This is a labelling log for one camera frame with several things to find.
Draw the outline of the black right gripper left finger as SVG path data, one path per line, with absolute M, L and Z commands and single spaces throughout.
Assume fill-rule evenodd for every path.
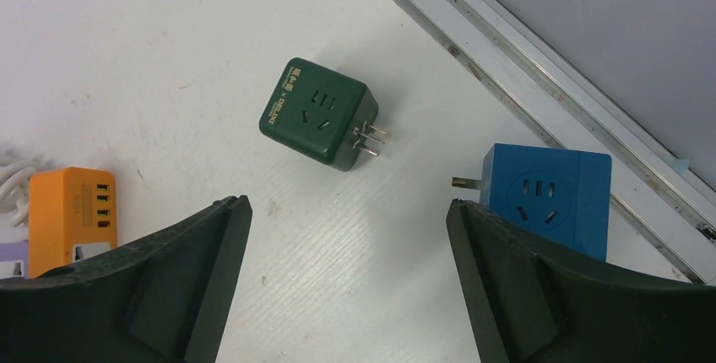
M 245 196 L 109 252 L 1 283 L 4 362 L 213 362 L 252 221 Z

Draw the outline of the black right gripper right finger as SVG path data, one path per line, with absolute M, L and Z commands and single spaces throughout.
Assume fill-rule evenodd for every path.
M 472 201 L 446 224 L 481 361 L 714 361 L 714 287 L 601 262 Z

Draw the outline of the blue cube socket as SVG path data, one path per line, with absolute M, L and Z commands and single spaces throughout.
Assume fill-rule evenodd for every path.
M 480 204 L 525 230 L 605 261 L 612 159 L 607 154 L 494 144 L 479 179 L 454 187 L 480 191 Z

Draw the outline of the orange power strip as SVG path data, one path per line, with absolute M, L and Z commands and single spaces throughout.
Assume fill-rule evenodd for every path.
M 68 167 L 30 178 L 29 272 L 36 278 L 117 247 L 117 196 L 109 171 Z

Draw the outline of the purple USB power strip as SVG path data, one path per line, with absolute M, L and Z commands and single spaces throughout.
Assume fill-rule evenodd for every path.
M 0 245 L 1 279 L 28 278 L 28 242 L 7 242 Z

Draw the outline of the green cube socket adapter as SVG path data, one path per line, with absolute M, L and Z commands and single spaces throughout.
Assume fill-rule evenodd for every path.
M 304 58 L 285 65 L 259 119 L 260 132 L 315 161 L 349 171 L 369 142 L 387 133 L 376 127 L 379 104 L 367 84 Z

